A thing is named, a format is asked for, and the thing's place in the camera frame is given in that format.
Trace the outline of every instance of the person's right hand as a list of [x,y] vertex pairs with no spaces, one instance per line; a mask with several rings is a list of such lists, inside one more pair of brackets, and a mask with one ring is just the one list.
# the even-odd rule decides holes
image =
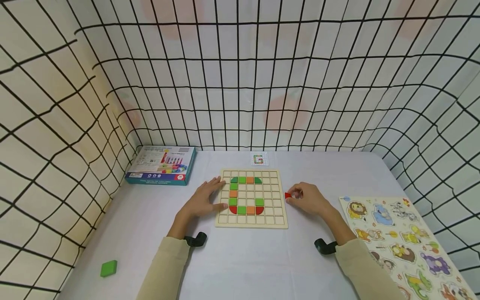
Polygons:
[[292,198],[287,198],[285,201],[309,214],[324,217],[332,212],[338,212],[314,184],[297,183],[288,190],[288,193]]

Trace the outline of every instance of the cartoon animal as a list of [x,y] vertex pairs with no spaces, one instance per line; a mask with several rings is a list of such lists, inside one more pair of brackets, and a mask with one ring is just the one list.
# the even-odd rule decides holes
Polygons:
[[393,223],[392,217],[388,213],[387,209],[383,207],[381,204],[375,204],[375,211],[372,212],[373,218],[377,223],[383,224],[383,225],[389,225],[389,226],[394,226],[395,224]]
[[420,239],[413,232],[407,232],[407,233],[401,232],[401,235],[402,235],[402,239],[405,241],[405,243],[412,243],[412,244],[420,244],[421,243]]
[[420,270],[418,270],[418,273],[418,277],[404,273],[405,280],[417,297],[421,300],[428,300],[427,292],[432,290],[432,282],[423,276]]
[[466,288],[461,288],[453,282],[442,283],[440,293],[446,300],[473,300]]
[[426,244],[426,246],[430,246],[431,247],[430,251],[432,251],[435,254],[438,254],[440,252],[440,250],[438,250],[440,246],[438,245],[438,243],[434,241],[429,242],[428,244]]
[[392,262],[391,260],[384,259],[381,257],[377,252],[375,251],[370,251],[370,253],[373,255],[373,257],[378,261],[378,264],[382,266],[382,268],[387,271],[388,274],[392,273],[393,268],[395,268],[396,264]]
[[348,216],[350,219],[358,219],[367,221],[365,215],[367,214],[367,208],[360,202],[352,201],[348,204],[347,208]]
[[390,246],[390,249],[392,250],[392,253],[395,257],[398,257],[399,259],[403,259],[411,263],[415,262],[416,255],[412,251],[412,249],[405,247],[404,245],[400,245],[398,243],[395,243],[395,245]]
[[406,219],[408,218],[410,221],[418,222],[419,218],[412,212],[405,211],[405,208],[400,202],[395,202],[394,204],[390,204],[393,207],[392,212],[399,218]]
[[421,237],[421,238],[426,238],[430,239],[430,235],[426,230],[420,229],[415,225],[410,225],[410,229],[412,230],[413,233],[415,233],[416,236]]
[[400,290],[400,292],[405,297],[405,299],[410,300],[412,295],[407,291],[407,289],[404,288],[403,286],[399,286],[399,285],[397,285],[397,286],[398,286],[398,289]]
[[359,239],[364,240],[366,242],[371,242],[370,239],[372,240],[385,240],[385,238],[382,237],[382,231],[381,230],[374,230],[374,229],[369,229],[368,231],[355,228],[355,232],[357,233],[357,236]]
[[440,272],[443,272],[445,275],[450,275],[451,268],[447,265],[447,262],[443,257],[433,257],[431,255],[425,254],[423,252],[420,253],[420,257],[425,260],[430,269],[430,273],[433,275],[437,275]]

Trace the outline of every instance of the white tablecloth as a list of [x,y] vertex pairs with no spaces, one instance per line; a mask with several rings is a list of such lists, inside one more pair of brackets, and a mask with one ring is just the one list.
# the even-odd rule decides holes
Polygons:
[[[199,152],[190,183],[147,186],[125,183],[60,293],[61,300],[136,297],[176,212],[203,181],[222,168],[275,168],[284,190],[316,184],[340,208],[339,196],[404,196],[383,161],[362,152],[269,152],[268,167],[252,167],[249,152]],[[179,299],[356,299],[335,257],[321,256],[313,242],[331,242],[325,223],[287,205],[288,229],[215,228],[214,216],[193,224],[208,235],[192,251]],[[101,278],[102,263],[118,261],[117,273]]]

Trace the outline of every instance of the animal puzzle board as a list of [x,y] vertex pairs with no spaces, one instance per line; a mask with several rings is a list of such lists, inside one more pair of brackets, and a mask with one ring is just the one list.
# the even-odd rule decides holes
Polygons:
[[348,224],[407,300],[473,300],[475,294],[406,198],[341,197]]
[[278,170],[224,169],[222,180],[217,203],[228,208],[216,215],[216,227],[288,228]]

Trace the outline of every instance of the toy box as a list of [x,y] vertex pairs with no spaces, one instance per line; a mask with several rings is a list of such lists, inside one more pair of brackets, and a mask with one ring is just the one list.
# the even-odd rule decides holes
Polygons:
[[143,146],[125,180],[131,184],[187,185],[195,147]]

